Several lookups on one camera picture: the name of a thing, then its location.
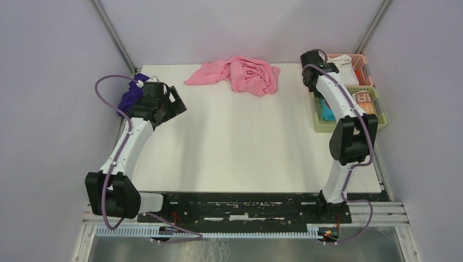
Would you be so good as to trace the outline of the purple cloth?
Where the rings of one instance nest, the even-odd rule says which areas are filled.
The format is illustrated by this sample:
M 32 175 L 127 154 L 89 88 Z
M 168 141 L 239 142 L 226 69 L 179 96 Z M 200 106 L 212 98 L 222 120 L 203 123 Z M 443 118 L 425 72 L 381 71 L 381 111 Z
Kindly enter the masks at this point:
M 138 73 L 135 75 L 134 80 L 146 82 L 148 80 L 151 80 L 153 77 L 149 77 L 147 75 Z M 138 87 L 135 82 L 130 81 L 129 89 L 126 93 L 123 94 L 122 99 L 117 108 L 125 114 L 128 114 L 128 111 L 135 104 L 135 102 L 142 96 L 142 94 L 143 89 L 141 87 Z

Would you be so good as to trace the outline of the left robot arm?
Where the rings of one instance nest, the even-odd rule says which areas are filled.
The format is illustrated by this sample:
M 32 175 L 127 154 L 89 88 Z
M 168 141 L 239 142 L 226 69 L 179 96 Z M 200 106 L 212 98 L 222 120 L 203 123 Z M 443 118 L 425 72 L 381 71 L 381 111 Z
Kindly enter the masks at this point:
M 140 98 L 127 112 L 123 133 L 109 159 L 99 171 L 85 178 L 87 195 L 95 215 L 133 219 L 151 212 L 153 218 L 165 222 L 172 208 L 159 193 L 142 193 L 131 178 L 141 151 L 162 123 L 187 110 L 175 86 L 163 82 L 147 82 Z

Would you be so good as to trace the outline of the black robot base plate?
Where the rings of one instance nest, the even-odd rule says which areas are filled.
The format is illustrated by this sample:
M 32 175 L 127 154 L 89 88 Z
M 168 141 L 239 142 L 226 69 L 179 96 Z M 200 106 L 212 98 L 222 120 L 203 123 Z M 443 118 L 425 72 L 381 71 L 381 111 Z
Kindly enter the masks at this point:
M 308 224 L 351 224 L 346 203 L 317 193 L 163 193 L 156 215 L 198 233 L 302 233 Z

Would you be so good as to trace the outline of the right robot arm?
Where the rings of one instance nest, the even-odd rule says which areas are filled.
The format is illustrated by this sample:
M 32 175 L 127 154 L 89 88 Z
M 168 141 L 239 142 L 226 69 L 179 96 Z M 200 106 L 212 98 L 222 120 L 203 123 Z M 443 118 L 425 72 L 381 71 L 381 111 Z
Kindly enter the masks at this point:
M 324 203 L 315 208 L 317 219 L 329 223 L 337 216 L 335 205 L 347 200 L 347 186 L 354 169 L 369 166 L 373 161 L 378 118 L 356 103 L 343 84 L 338 68 L 328 62 L 320 49 L 305 52 L 300 60 L 304 85 L 315 96 L 325 99 L 336 120 L 329 140 L 333 165 L 321 190 Z

